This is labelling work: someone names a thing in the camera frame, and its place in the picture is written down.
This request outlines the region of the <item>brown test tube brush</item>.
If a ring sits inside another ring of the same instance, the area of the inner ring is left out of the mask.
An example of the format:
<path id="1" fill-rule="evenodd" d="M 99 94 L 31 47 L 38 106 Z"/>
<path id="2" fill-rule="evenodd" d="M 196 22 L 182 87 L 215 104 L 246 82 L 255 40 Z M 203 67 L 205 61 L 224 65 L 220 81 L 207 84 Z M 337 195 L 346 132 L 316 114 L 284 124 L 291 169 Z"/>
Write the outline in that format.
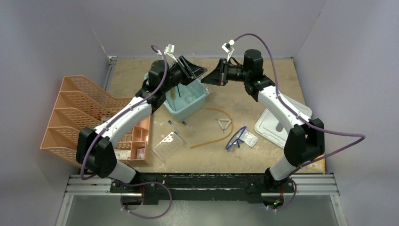
<path id="1" fill-rule="evenodd" d="M 175 100 L 175 98 L 176 98 L 176 94 L 175 94 L 174 89 L 171 89 L 171 90 L 170 90 L 169 96 L 170 96 L 169 105 L 170 105 L 171 107 L 175 108 L 174 100 Z"/>

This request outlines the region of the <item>small clear glass beaker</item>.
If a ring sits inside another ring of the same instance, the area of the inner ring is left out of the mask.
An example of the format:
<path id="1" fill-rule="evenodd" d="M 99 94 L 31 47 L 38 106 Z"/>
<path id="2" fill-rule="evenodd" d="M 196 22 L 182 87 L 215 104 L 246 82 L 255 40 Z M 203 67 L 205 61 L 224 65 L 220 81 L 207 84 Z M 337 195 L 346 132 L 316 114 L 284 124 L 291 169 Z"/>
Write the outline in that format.
<path id="1" fill-rule="evenodd" d="M 196 96 L 193 95 L 193 94 L 187 94 L 184 97 L 184 103 L 187 104 L 187 105 L 191 104 L 195 100 L 196 100 Z"/>

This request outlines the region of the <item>white clay pipe triangle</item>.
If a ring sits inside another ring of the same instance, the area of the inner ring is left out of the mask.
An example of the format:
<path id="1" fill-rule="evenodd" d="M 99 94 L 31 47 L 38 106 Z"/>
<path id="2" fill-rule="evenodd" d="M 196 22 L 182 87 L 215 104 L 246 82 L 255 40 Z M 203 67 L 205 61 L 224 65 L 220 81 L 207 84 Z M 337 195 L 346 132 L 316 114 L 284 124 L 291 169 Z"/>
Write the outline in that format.
<path id="1" fill-rule="evenodd" d="M 232 120 L 230 119 L 219 118 L 216 119 L 216 121 L 223 132 L 225 132 L 228 129 L 228 127 L 232 124 Z"/>

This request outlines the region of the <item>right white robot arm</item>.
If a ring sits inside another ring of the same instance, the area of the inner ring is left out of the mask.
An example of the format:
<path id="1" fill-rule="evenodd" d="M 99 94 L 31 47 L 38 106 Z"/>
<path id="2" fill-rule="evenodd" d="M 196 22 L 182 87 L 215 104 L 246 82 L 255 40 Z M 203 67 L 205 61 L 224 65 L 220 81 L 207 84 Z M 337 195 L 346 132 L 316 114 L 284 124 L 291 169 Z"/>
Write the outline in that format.
<path id="1" fill-rule="evenodd" d="M 256 49 L 246 50 L 243 64 L 231 65 L 221 58 L 216 68 L 201 82 L 225 86 L 228 81 L 243 82 L 245 91 L 269 110 L 287 132 L 284 156 L 266 170 L 265 188 L 271 192 L 282 187 L 283 181 L 305 162 L 325 152 L 324 124 L 320 119 L 302 118 L 302 113 L 276 91 L 277 84 L 263 73 L 263 58 Z"/>

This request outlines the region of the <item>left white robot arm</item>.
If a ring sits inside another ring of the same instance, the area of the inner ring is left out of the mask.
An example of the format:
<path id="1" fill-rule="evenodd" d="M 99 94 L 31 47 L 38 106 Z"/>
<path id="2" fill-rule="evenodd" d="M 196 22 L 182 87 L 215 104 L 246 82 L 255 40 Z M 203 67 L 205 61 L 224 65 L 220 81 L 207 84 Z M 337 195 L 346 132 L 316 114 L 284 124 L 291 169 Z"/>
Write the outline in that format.
<path id="1" fill-rule="evenodd" d="M 137 171 L 117 160 L 116 144 L 163 105 L 168 91 L 179 84 L 189 85 L 205 72 L 207 68 L 191 63 L 184 56 L 172 65 L 165 60 L 153 62 L 142 87 L 122 110 L 94 129 L 84 127 L 79 132 L 76 162 L 81 169 L 88 169 L 100 178 L 121 181 L 128 192 L 136 192 L 140 188 L 140 179 L 135 177 Z"/>

